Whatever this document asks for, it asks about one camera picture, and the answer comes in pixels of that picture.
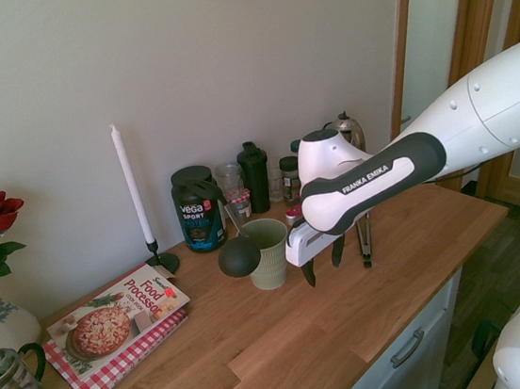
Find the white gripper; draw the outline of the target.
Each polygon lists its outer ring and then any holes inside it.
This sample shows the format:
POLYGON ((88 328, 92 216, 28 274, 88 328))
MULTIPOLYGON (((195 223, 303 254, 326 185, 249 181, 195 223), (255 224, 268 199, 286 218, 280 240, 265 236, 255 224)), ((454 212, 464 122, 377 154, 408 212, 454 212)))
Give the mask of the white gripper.
POLYGON ((285 259, 292 266, 300 267, 305 281, 315 287, 317 284, 314 272, 314 260, 321 251, 332 244, 332 264, 340 267, 346 239, 343 235, 330 235, 319 232, 308 223, 302 222, 291 228, 287 234, 285 245, 285 259))

